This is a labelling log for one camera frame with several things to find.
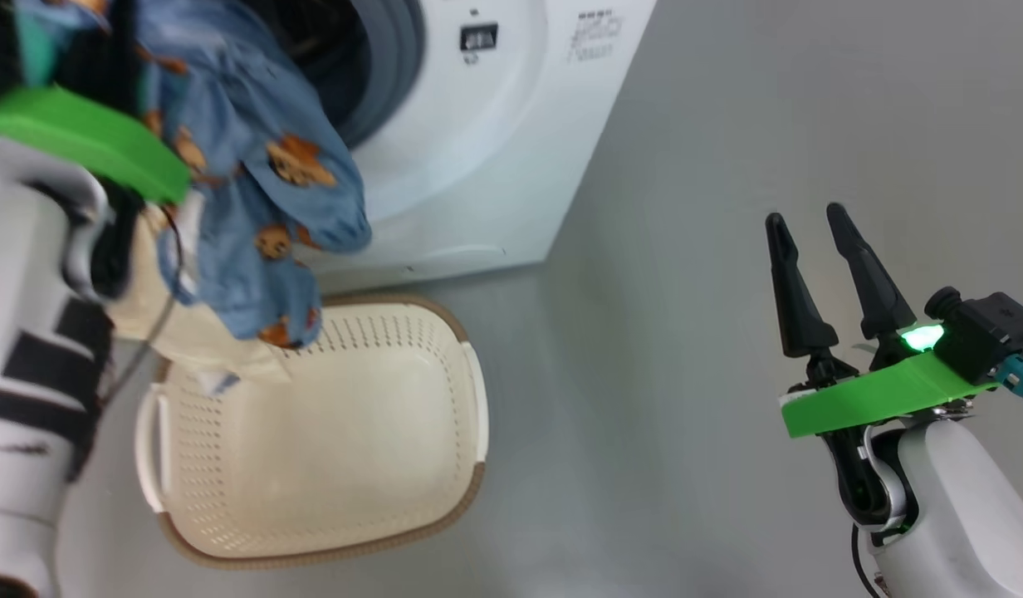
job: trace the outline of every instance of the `clothing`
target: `clothing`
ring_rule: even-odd
[[[105,310],[117,326],[117,336],[146,338],[166,307],[169,291],[158,272],[155,240],[167,226],[160,210],[147,209],[139,217],[132,243],[132,284]],[[169,321],[153,340],[153,350],[197,374],[215,374],[215,386],[227,378],[227,372],[255,382],[291,381],[282,360],[275,357],[275,349],[257,339],[235,339],[204,304],[173,307]]]
[[[108,27],[105,0],[16,0],[55,45]],[[140,117],[190,167],[203,194],[196,276],[183,304],[207,304],[240,339],[311,343],[320,298],[293,243],[358,250],[370,241],[359,172],[320,99],[265,25],[237,0],[135,0],[146,64]],[[176,239],[158,239],[174,287]]]

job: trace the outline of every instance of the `basket handle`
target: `basket handle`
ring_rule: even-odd
[[[475,412],[479,417],[479,450],[478,463],[486,462],[486,455],[489,454],[489,401],[486,398],[486,379],[482,377],[482,364],[479,363],[479,354],[474,351],[469,341],[463,341],[463,355],[466,356],[466,363],[471,368],[471,378],[474,381],[474,404]]]
[[[143,498],[149,504],[154,513],[164,513],[166,508],[161,502],[164,485],[159,476],[157,465],[154,465],[153,454],[153,428],[158,423],[159,412],[166,411],[167,399],[164,397],[164,386],[162,383],[150,383],[150,390],[143,398],[142,405],[139,405],[139,415],[135,417],[135,472],[139,476],[139,488],[143,489]],[[164,421],[161,421],[161,439],[164,441]],[[161,444],[162,468],[169,462],[167,443]]]

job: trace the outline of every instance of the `washing machine drum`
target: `washing machine drum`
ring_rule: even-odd
[[[319,92],[349,148],[408,97],[424,58],[417,0],[242,0]]]

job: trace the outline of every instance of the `black knob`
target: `black knob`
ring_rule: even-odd
[[[925,315],[936,321],[944,321],[963,304],[963,294],[952,286],[944,286],[925,304]]]

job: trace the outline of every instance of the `green bracket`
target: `green bracket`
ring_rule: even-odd
[[[79,164],[154,203],[180,203],[190,171],[141,122],[60,87],[0,98],[0,135]]]
[[[996,387],[974,386],[927,352],[884,370],[793,399],[781,409],[793,439],[877,423]]]

